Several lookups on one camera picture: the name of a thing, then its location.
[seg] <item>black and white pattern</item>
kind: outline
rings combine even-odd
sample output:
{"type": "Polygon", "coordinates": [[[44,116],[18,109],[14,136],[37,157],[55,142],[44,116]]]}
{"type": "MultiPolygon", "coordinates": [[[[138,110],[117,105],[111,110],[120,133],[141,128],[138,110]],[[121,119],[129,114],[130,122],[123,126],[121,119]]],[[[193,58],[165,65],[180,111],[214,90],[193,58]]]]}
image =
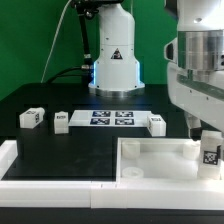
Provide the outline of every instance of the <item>black and white pattern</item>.
{"type": "Polygon", "coordinates": [[[161,119],[159,117],[153,117],[151,118],[152,121],[161,121],[161,119]]]}
{"type": "Polygon", "coordinates": [[[129,112],[129,111],[117,111],[115,113],[116,117],[134,117],[134,113],[133,112],[129,112]]]}
{"type": "Polygon", "coordinates": [[[110,119],[108,118],[92,118],[90,121],[91,125],[109,125],[110,119]]]}
{"type": "Polygon", "coordinates": [[[92,117],[110,117],[110,111],[93,111],[92,117]]]}
{"type": "Polygon", "coordinates": [[[115,119],[115,125],[135,125],[134,119],[115,119]]]}
{"type": "Polygon", "coordinates": [[[38,123],[39,120],[40,120],[40,116],[39,116],[39,114],[36,114],[36,116],[35,116],[35,121],[36,121],[36,123],[38,123]]]}
{"type": "Polygon", "coordinates": [[[216,152],[209,152],[209,151],[204,151],[204,164],[208,165],[218,165],[218,153],[216,152]]]}

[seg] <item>green wall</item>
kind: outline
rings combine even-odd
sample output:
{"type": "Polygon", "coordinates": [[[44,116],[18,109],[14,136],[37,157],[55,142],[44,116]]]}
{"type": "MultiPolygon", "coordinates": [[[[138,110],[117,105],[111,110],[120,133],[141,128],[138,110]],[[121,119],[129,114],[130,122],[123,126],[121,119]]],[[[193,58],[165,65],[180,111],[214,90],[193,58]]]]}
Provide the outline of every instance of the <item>green wall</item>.
{"type": "MultiPolygon", "coordinates": [[[[163,46],[175,37],[176,22],[164,9],[164,0],[126,0],[123,7],[136,21],[135,55],[142,64],[146,84],[166,83],[163,46]]],[[[0,99],[19,86],[40,82],[62,9],[67,0],[1,0],[0,99]]],[[[88,22],[91,52],[98,50],[97,18],[88,22]]],[[[56,72],[82,64],[82,40],[76,11],[69,8],[46,79],[56,72]]]]}

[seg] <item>white foam block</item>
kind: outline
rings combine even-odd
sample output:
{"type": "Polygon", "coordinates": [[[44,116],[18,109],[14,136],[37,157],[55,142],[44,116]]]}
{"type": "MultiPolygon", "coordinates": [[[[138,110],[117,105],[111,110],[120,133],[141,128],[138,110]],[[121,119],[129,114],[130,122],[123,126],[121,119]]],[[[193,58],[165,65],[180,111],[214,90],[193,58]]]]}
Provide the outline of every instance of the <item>white foam block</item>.
{"type": "Polygon", "coordinates": [[[45,110],[43,108],[30,108],[19,116],[20,128],[33,129],[43,121],[45,110]]]}
{"type": "Polygon", "coordinates": [[[166,136],[166,122],[160,115],[147,116],[147,128],[152,137],[166,136]]]}
{"type": "Polygon", "coordinates": [[[189,160],[198,160],[200,155],[200,146],[200,141],[187,141],[183,146],[183,157],[189,160]]]}
{"type": "Polygon", "coordinates": [[[67,112],[62,111],[59,113],[55,113],[54,132],[55,134],[67,134],[69,132],[67,112]]]}
{"type": "Polygon", "coordinates": [[[5,141],[0,146],[0,180],[18,156],[16,141],[5,141]]]}
{"type": "Polygon", "coordinates": [[[122,156],[126,159],[137,159],[140,156],[140,142],[136,140],[123,141],[122,156]]]}
{"type": "Polygon", "coordinates": [[[144,171],[138,167],[127,167],[122,170],[122,177],[128,179],[144,178],[144,171]]]}
{"type": "Polygon", "coordinates": [[[221,132],[203,131],[201,138],[201,150],[198,167],[198,178],[214,179],[221,178],[221,132]]]}

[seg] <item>black table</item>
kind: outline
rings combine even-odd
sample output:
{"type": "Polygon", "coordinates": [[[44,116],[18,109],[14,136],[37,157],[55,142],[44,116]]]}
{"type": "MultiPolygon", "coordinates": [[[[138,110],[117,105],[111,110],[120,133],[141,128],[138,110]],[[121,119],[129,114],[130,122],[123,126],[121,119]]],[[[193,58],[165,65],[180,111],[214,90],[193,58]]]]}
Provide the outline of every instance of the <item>black table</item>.
{"type": "MultiPolygon", "coordinates": [[[[147,85],[145,94],[126,99],[90,95],[77,84],[28,84],[0,102],[0,142],[16,139],[19,156],[4,180],[115,181],[118,137],[148,138],[147,128],[70,127],[54,134],[54,114],[74,110],[144,110],[167,122],[168,138],[186,138],[183,111],[173,106],[166,85],[147,85]],[[33,130],[19,128],[19,114],[43,107],[44,122],[33,130]]],[[[223,212],[174,210],[1,208],[0,223],[215,223],[223,212]]]]}

